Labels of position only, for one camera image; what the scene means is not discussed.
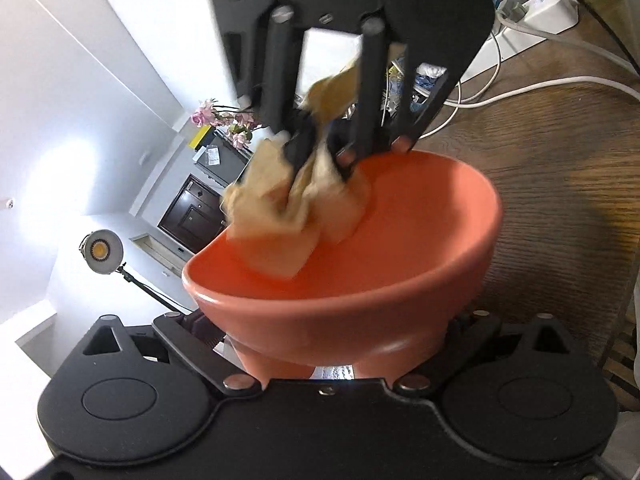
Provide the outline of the orange footed ceramic bowl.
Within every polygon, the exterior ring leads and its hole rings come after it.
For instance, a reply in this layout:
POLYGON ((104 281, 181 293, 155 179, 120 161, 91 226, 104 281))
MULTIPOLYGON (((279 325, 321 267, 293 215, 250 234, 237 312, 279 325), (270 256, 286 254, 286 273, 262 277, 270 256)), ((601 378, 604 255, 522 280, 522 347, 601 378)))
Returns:
POLYGON ((502 222, 488 177, 427 152, 366 159, 372 188, 356 232, 321 244, 294 278, 250 270, 221 234, 191 258, 183 286, 260 382, 349 365, 394 382, 444 342, 482 289, 502 222))

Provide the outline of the beige cleaning cloth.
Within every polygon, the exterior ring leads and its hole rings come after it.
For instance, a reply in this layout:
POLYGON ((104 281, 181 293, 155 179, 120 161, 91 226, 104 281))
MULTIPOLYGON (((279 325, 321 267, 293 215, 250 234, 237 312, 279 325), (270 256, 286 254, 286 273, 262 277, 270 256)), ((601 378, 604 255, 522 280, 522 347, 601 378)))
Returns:
POLYGON ((329 126, 357 101, 360 58, 315 82, 291 139, 260 141, 241 180, 224 191, 230 252, 247 269, 292 278, 321 243, 357 229, 371 197, 367 178, 344 178, 329 149, 329 126))

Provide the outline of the pink flower bouquet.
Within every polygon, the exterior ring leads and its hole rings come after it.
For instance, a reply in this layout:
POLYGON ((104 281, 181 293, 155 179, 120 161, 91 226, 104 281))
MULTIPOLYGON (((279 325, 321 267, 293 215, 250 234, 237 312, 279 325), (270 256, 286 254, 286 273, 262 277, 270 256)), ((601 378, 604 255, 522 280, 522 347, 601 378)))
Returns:
POLYGON ((251 112, 239 107, 219 104, 215 99, 204 101, 191 115, 191 122, 198 128, 212 127, 220 130, 235 148, 248 148, 254 132, 262 125, 251 112))

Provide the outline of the white power strip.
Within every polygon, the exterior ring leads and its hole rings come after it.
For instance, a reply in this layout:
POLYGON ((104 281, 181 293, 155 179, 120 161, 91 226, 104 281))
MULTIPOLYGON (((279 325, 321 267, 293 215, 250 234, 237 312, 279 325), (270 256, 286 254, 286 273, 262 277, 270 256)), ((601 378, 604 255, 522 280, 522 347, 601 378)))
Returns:
MULTIPOLYGON (((559 34, 576 26, 579 22, 579 14, 572 0, 528 0, 524 4, 526 14, 518 25, 531 27, 559 34)), ((502 28, 496 39, 501 53, 501 61, 504 62, 525 50, 536 46, 542 38, 523 34, 510 28, 502 28)), ((474 58, 470 67, 463 74, 461 81, 465 82, 473 77, 491 70, 497 65, 498 54, 494 40, 489 38, 480 53, 474 58)))

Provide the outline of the round studio lamp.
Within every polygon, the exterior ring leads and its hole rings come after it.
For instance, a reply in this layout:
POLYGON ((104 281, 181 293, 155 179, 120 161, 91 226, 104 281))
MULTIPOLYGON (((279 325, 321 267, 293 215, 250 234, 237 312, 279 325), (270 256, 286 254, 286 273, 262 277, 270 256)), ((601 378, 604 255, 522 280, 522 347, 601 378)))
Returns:
POLYGON ((186 315, 190 309, 179 304, 153 286, 143 283, 126 269, 124 244, 120 237, 110 230, 97 230, 87 234, 79 244, 78 250, 89 269, 101 275, 119 274, 127 283, 142 290, 171 312, 186 315))

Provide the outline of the dark wooden cabinet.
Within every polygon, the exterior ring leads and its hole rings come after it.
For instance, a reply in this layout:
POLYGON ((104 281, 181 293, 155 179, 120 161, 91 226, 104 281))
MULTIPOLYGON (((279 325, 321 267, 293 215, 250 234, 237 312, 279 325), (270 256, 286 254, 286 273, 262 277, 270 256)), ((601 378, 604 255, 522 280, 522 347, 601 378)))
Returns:
POLYGON ((220 195, 190 174, 158 227, 192 254, 197 254, 226 227, 220 195))

